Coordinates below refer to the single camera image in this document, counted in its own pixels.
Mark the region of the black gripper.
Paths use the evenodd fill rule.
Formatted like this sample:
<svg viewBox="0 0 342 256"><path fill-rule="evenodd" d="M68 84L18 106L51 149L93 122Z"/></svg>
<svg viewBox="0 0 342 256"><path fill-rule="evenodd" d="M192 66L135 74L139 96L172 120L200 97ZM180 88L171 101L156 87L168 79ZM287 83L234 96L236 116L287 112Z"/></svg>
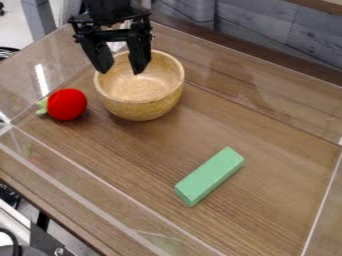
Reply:
<svg viewBox="0 0 342 256"><path fill-rule="evenodd" d="M113 57L107 42L127 41L128 59L133 74L140 74L151 61L152 26L148 9L128 8L108 17L93 18L88 13L72 16L75 42L95 67L105 74L113 66Z"/></svg>

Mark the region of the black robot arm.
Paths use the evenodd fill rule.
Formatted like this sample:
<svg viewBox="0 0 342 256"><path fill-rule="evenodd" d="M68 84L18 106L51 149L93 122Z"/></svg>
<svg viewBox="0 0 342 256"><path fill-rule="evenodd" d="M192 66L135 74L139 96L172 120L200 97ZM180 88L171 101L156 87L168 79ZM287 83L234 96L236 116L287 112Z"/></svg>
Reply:
<svg viewBox="0 0 342 256"><path fill-rule="evenodd" d="M135 7L131 0L83 0L85 12L68 19L75 42L95 67L105 74L115 64L108 42L124 42L133 74L151 62L151 12Z"/></svg>

